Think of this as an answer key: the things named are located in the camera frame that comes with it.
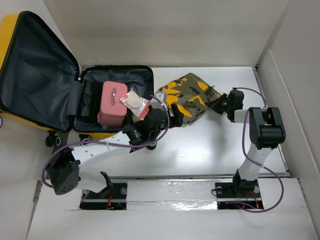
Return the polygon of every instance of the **red wire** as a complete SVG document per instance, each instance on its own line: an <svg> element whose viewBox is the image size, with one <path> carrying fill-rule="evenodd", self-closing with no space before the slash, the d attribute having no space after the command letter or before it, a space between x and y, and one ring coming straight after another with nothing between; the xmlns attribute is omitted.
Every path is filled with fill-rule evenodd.
<svg viewBox="0 0 320 240"><path fill-rule="evenodd" d="M250 191L250 194L251 194L251 195L254 197L254 199L255 199L256 208L259 209L259 204L258 204L258 200L257 200L256 195L255 195L252 191Z"/></svg>
<svg viewBox="0 0 320 240"><path fill-rule="evenodd" d="M113 189L112 191L111 191L111 195L110 195L110 197L108 198L108 204L107 204L107 208L111 205L110 204L110 201L111 201L111 199L112 199L112 196L114 195L114 192L115 192L115 190Z"/></svg>

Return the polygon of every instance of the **suitcase lid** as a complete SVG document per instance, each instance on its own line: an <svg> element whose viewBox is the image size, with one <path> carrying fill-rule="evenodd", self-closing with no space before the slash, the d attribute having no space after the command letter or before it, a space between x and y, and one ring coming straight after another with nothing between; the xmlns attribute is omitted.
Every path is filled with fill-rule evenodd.
<svg viewBox="0 0 320 240"><path fill-rule="evenodd" d="M73 54L36 14L11 14L0 26L0 109L59 132L72 128L82 89Z"/></svg>

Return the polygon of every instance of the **pink box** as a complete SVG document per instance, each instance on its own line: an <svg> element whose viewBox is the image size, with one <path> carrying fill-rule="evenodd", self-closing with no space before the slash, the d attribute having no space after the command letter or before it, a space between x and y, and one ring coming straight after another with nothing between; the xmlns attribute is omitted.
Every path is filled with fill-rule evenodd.
<svg viewBox="0 0 320 240"><path fill-rule="evenodd" d="M128 93L127 85L114 81L103 84L98 122L108 127L121 127L127 114L127 107L120 101Z"/></svg>

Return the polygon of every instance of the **white table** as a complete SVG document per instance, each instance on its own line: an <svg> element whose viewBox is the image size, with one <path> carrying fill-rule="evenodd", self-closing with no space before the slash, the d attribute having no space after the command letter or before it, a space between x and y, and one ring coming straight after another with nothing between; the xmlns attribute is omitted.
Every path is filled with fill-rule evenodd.
<svg viewBox="0 0 320 240"><path fill-rule="evenodd" d="M259 90L251 67L153 67L154 89L164 86L187 73L194 73L220 93L232 87ZM244 90L244 108L263 107L254 92ZM217 177L232 176L245 157L242 153L241 123L231 123L227 116L208 109L196 122L170 129L158 142L155 150L141 149L129 155L109 158L88 171L105 171L112 177ZM78 141L78 134L70 133L69 142ZM250 139L247 128L246 149ZM267 158L265 165L285 176L282 155L278 149ZM270 176L264 169L261 176Z"/></svg>

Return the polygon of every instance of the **camouflage pouch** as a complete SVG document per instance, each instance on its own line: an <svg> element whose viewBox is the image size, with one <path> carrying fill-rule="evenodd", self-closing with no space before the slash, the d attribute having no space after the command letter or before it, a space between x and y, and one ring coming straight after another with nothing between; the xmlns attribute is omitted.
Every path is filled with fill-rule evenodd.
<svg viewBox="0 0 320 240"><path fill-rule="evenodd" d="M183 123L191 124L208 109L206 105L218 99L221 95L213 87L193 73L174 80L161 87L159 91L167 93L166 104L177 104L184 114Z"/></svg>

